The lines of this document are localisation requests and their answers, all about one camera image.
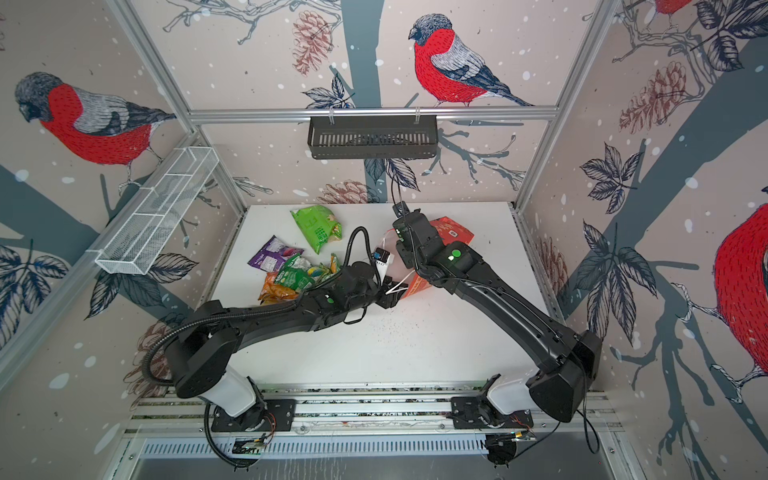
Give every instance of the aluminum rail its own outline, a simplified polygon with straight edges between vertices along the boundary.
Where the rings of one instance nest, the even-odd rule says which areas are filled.
[[[559,109],[553,106],[519,107],[446,107],[446,108],[342,108],[333,109],[334,117],[373,117],[380,115],[437,115],[438,120],[516,121],[558,118]],[[262,124],[297,123],[311,117],[329,117],[324,109],[272,109],[272,110],[192,110],[187,115],[194,125],[205,124]]]

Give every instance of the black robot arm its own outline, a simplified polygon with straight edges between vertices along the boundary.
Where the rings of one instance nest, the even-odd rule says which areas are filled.
[[[476,306],[512,337],[539,368],[526,382],[534,402],[552,418],[570,422],[597,376],[600,338],[589,330],[577,334],[531,305],[466,243],[443,245],[418,210],[408,212],[400,203],[395,212],[402,215],[393,226],[406,266]]]

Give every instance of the white table surface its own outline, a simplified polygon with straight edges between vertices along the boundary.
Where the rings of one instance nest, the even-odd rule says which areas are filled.
[[[327,263],[332,252],[343,261],[349,233],[363,225],[375,249],[392,227],[391,204],[329,205],[343,225],[343,240],[327,243],[320,255],[309,248],[290,210],[306,205],[253,205],[224,266],[212,299],[225,307],[255,306],[266,276],[247,261],[272,235],[305,248],[313,264]],[[528,301],[546,312],[515,222],[504,202],[409,204],[431,220],[451,217],[469,228],[470,246],[498,275]],[[350,263],[364,260],[362,234]],[[358,318],[352,312],[348,319]],[[230,366],[261,384],[348,386],[349,384],[438,385],[477,382],[496,373],[521,381],[521,399],[530,402],[522,385],[535,371],[523,349],[458,297],[435,287],[404,299],[394,309],[368,308],[353,326],[336,325],[319,332],[291,333],[255,343],[235,353]]]

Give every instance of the bird feet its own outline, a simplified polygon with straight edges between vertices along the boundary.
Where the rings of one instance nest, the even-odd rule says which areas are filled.
[[[122,184],[118,185],[118,195],[122,195],[123,194],[123,189],[125,187],[127,187],[128,185],[136,185],[137,187],[141,187],[140,183],[138,183],[137,181],[131,180],[129,178],[127,182],[123,182]]]

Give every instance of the bird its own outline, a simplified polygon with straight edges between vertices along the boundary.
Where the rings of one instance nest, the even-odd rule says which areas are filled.
[[[768,187],[762,190],[768,193]],[[720,365],[710,366],[734,387],[733,403],[742,403],[741,389],[754,379],[768,376],[768,204],[763,204],[720,244],[714,262],[717,307],[706,308],[690,301],[683,290],[690,318],[695,308],[720,319],[750,354],[754,367],[742,379],[734,379]]]
[[[422,16],[413,24],[408,39],[415,42],[416,77],[437,98],[435,106],[447,101],[469,106],[469,102],[484,97],[502,97],[531,106],[515,97],[493,75],[485,60],[464,45],[445,15]]]
[[[164,121],[173,120],[159,108],[147,108],[109,94],[95,94],[37,71],[24,77],[15,90],[18,109],[27,122],[38,119],[72,153],[102,165],[125,165],[129,184],[131,162],[145,150],[154,154],[149,140]]]

